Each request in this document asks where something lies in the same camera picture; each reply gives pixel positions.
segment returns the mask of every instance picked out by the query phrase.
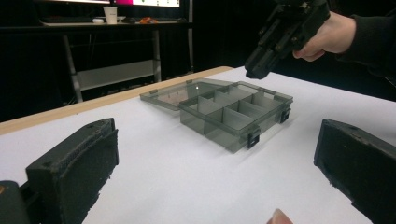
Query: white tabletop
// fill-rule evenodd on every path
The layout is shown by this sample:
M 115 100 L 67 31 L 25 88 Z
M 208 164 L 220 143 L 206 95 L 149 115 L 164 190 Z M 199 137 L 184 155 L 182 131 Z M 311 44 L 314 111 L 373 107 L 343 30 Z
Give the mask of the white tabletop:
M 120 165 L 84 223 L 262 224 L 276 208 L 294 223 L 371 223 L 313 164 L 318 132 L 335 119 L 396 145 L 395 103 L 273 73 L 249 79 L 244 68 L 209 78 L 293 96 L 290 118 L 232 154 L 182 125 L 178 112 L 132 98 L 0 135 L 0 179 L 23 184 L 24 168 L 68 135 L 114 118 Z

